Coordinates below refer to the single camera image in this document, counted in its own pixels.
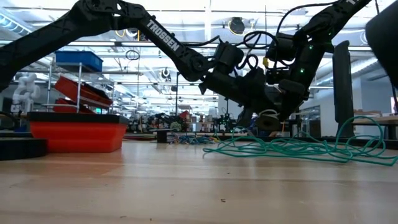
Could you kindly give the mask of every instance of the blue bin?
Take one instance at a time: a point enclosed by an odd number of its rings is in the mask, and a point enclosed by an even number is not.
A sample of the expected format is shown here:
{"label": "blue bin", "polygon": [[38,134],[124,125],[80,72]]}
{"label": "blue bin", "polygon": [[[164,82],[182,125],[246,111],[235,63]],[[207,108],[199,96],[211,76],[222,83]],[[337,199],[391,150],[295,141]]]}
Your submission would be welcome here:
{"label": "blue bin", "polygon": [[93,52],[57,51],[55,61],[57,66],[70,72],[79,72],[80,63],[83,65],[82,72],[102,72],[103,61]]}

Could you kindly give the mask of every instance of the desk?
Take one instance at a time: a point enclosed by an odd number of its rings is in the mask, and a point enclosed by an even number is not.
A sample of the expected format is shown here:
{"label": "desk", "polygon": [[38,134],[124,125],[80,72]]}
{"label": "desk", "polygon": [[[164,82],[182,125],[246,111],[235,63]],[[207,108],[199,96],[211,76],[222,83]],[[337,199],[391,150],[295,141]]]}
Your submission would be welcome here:
{"label": "desk", "polygon": [[[374,117],[373,120],[377,121],[381,126],[387,126],[388,139],[397,139],[396,127],[398,126],[398,116],[384,116]],[[368,119],[355,119],[353,122],[355,126],[375,126],[375,124]]]}
{"label": "desk", "polygon": [[1,223],[398,223],[398,166],[202,158],[202,147],[129,141],[0,162]]}

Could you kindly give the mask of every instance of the workshop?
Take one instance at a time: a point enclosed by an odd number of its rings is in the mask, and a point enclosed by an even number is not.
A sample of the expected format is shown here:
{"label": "workshop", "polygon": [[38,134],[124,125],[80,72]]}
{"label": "workshop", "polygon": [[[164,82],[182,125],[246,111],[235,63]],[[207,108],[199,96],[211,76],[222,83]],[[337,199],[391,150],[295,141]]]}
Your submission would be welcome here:
{"label": "workshop", "polygon": [[1,0],[0,223],[398,223],[394,21],[395,0]]}

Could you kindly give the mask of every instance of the teal rope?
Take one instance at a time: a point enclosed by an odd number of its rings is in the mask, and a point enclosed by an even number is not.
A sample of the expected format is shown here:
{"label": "teal rope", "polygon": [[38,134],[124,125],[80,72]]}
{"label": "teal rope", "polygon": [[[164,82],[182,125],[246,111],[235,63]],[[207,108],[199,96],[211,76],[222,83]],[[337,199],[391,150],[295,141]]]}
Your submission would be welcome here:
{"label": "teal rope", "polygon": [[[351,125],[351,121],[358,118],[371,120],[380,130],[380,136],[354,136],[347,140],[347,143],[339,143],[338,140],[341,136],[341,131],[346,125]],[[296,139],[299,134],[311,138],[314,142],[305,142]],[[350,161],[365,162],[368,164],[377,164],[383,166],[393,166],[398,156],[383,156],[386,151],[386,143],[383,140],[384,131],[380,124],[374,119],[366,116],[356,116],[347,120],[339,132],[337,133],[336,142],[334,146],[326,141],[318,141],[311,137],[308,133],[300,132],[292,138],[279,138],[271,142],[264,142],[263,140],[254,136],[241,136],[226,141],[221,141],[216,149],[204,148],[205,156],[211,152],[217,152],[232,157],[278,157],[278,158],[295,158],[295,159],[308,159],[312,161],[327,161],[327,162],[340,162],[347,163]],[[356,147],[350,145],[350,142],[357,138],[367,137],[370,140],[363,147]],[[236,142],[244,139],[252,139],[253,142],[245,145],[237,145]]]}

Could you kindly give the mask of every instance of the white robot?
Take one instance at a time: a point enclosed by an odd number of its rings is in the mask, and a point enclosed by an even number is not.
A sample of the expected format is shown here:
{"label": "white robot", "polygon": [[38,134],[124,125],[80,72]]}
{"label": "white robot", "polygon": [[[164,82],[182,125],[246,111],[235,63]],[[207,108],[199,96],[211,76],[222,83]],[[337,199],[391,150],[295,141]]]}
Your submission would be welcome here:
{"label": "white robot", "polygon": [[18,87],[12,96],[12,113],[28,113],[33,108],[33,103],[35,99],[40,96],[40,87],[35,85],[36,74],[31,74],[27,77],[20,77],[18,79]]}

